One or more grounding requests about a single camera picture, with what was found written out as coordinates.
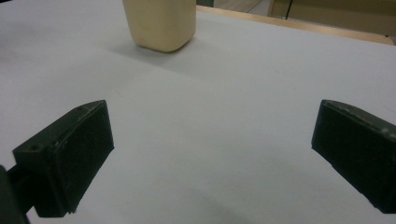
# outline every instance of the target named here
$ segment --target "beige container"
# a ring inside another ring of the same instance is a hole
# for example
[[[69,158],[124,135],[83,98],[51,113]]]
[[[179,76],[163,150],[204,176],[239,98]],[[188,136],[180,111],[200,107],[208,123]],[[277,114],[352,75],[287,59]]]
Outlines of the beige container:
[[[195,33],[196,0],[122,0],[134,42],[170,52]]]

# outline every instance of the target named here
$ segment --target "black plastic part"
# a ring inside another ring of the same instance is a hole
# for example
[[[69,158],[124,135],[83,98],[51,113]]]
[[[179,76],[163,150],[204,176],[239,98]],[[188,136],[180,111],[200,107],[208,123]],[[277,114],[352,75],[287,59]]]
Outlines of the black plastic part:
[[[312,148],[382,213],[396,213],[396,126],[323,100]]]
[[[0,165],[0,223],[28,224],[26,215],[19,208],[6,169]]]
[[[32,179],[29,193],[38,215],[63,217],[75,212],[113,148],[106,101],[71,110],[15,148],[19,174]]]

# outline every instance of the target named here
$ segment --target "table surface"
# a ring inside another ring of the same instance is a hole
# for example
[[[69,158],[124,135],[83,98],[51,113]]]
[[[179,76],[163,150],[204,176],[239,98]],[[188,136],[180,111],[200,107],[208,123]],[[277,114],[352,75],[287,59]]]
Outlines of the table surface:
[[[396,123],[396,48],[207,12],[162,54],[121,1],[0,5],[0,164],[106,99],[115,150],[74,215],[34,223],[395,223],[311,149],[320,100]]]

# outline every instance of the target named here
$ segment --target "wooden table edge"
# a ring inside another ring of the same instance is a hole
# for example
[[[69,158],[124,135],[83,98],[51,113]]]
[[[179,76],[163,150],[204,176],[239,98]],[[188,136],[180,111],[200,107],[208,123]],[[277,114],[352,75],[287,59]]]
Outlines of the wooden table edge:
[[[278,26],[284,26],[284,27],[289,27],[289,28],[294,28],[294,29],[299,29],[299,30],[312,31],[312,32],[316,32],[316,33],[326,34],[326,35],[338,35],[338,36],[359,39],[359,40],[365,40],[365,41],[371,41],[371,42],[375,42],[375,43],[393,46],[393,41],[390,38],[383,36],[383,35],[370,34],[370,33],[364,33],[364,32],[359,32],[359,31],[351,31],[351,30],[346,30],[346,29],[341,29],[341,28],[328,27],[328,26],[317,25],[317,24],[312,24],[312,23],[305,23],[305,22],[300,22],[300,21],[286,21],[286,20],[281,20],[278,18],[259,16],[259,15],[230,11],[230,10],[214,8],[214,7],[197,6],[197,10],[203,11],[203,12],[220,14],[220,15],[228,16],[228,17],[234,17],[234,18],[238,18],[238,19],[244,19],[244,20],[249,20],[249,21],[258,21],[258,22],[263,22],[263,23],[268,23],[268,24],[273,24],[273,25],[278,25]]]

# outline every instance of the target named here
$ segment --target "white tabletop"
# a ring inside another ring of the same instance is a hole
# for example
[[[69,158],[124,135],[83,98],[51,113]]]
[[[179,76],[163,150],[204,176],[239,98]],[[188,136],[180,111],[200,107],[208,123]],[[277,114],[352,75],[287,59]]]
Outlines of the white tabletop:
[[[137,47],[121,0],[0,5],[0,164],[106,99],[115,150],[74,215],[35,223],[395,223],[311,149],[321,99],[396,123],[396,48],[204,12]]]

